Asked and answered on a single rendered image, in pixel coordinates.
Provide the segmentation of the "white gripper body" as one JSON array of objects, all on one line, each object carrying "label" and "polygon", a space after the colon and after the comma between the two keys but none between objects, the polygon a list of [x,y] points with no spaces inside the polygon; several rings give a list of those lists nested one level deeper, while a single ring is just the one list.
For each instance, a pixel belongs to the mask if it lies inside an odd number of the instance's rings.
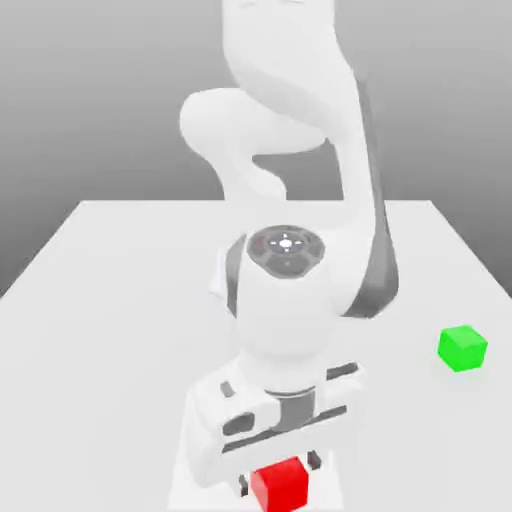
[{"label": "white gripper body", "polygon": [[214,434],[191,410],[186,426],[186,455],[193,480],[209,487],[311,450],[322,451],[339,435],[345,405],[327,411],[288,432],[267,428],[239,439]]}]

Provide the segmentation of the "small red cube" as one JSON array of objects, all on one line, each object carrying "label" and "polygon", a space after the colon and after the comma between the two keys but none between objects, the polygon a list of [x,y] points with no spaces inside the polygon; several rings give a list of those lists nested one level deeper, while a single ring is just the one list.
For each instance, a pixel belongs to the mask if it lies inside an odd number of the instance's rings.
[{"label": "small red cube", "polygon": [[250,487],[263,512],[294,512],[308,503],[309,474],[292,457],[252,472]]}]

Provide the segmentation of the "small green cube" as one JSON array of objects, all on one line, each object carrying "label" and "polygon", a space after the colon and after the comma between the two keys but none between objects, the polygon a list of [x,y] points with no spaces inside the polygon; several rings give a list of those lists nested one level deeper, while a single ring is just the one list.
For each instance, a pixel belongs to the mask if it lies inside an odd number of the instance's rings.
[{"label": "small green cube", "polygon": [[441,331],[438,356],[454,372],[480,368],[488,341],[470,325],[445,328]]}]

